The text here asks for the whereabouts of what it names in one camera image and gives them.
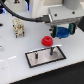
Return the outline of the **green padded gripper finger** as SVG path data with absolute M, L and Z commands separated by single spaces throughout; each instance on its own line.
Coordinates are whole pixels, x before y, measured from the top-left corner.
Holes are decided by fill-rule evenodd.
M 69 29 L 69 31 L 70 31 L 70 34 L 74 34 L 74 24 L 73 24 L 73 23 L 70 23 L 70 24 L 69 24 L 68 29 Z
M 56 25 L 53 26 L 52 37 L 56 37 L 57 31 L 58 31 L 58 27 Z

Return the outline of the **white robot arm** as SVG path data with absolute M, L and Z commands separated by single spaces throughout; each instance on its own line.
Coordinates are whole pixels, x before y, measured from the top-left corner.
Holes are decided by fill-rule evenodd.
M 31 17 L 47 15 L 52 37 L 57 35 L 58 25 L 62 24 L 68 24 L 70 34 L 73 35 L 84 16 L 84 8 L 80 2 L 81 0 L 30 0 Z

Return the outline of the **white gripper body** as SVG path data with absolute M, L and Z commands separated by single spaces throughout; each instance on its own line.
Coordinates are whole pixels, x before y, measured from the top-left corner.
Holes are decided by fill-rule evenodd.
M 74 23 L 82 17 L 78 11 L 71 11 L 66 7 L 51 7 L 48 13 L 51 25 Z

